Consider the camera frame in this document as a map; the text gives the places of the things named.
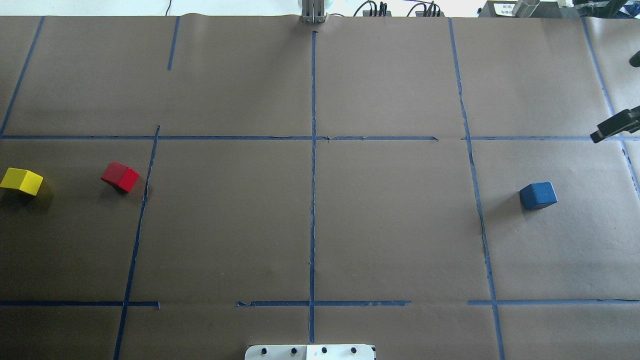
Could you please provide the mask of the red wooden block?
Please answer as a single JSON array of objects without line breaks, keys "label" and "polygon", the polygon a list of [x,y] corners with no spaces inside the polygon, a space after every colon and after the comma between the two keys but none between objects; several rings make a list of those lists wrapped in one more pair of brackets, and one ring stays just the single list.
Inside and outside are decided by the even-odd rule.
[{"label": "red wooden block", "polygon": [[100,176],[103,182],[123,193],[132,191],[139,178],[140,174],[133,168],[116,161],[111,161]]}]

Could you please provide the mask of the blue wooden block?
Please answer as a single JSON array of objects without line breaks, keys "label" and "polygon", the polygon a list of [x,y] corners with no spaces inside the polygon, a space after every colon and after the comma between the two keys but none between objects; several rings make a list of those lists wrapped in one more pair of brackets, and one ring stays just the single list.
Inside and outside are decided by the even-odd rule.
[{"label": "blue wooden block", "polygon": [[558,202],[553,183],[530,183],[519,192],[519,200],[524,210],[534,211],[550,207]]}]

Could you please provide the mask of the yellow wooden block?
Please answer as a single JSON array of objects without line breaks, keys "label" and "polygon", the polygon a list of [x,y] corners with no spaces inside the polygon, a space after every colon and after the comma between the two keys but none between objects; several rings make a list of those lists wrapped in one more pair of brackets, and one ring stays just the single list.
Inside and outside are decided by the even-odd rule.
[{"label": "yellow wooden block", "polygon": [[41,175],[30,170],[9,167],[1,180],[0,187],[36,196],[43,181],[44,178]]}]

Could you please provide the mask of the black box under cup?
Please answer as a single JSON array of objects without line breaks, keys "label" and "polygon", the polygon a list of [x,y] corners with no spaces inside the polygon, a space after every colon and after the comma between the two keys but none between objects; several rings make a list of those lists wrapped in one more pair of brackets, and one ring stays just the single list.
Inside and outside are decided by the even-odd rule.
[{"label": "black box under cup", "polygon": [[[514,8],[516,0],[487,0],[483,7],[478,9],[478,18],[516,18]],[[562,18],[560,7],[555,1],[541,1],[529,18]]]}]

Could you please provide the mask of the aluminium frame post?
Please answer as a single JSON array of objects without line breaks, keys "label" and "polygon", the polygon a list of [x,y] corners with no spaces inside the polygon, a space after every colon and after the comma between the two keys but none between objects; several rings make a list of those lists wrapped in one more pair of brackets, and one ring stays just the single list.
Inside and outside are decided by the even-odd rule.
[{"label": "aluminium frame post", "polygon": [[326,0],[300,0],[301,22],[303,24],[322,24],[326,21]]}]

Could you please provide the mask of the white mounting base plate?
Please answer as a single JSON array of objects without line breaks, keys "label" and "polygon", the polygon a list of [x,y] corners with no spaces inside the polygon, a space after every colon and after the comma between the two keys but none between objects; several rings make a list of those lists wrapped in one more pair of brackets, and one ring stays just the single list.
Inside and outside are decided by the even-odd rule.
[{"label": "white mounting base plate", "polygon": [[252,345],[245,360],[375,360],[370,344],[264,344]]}]

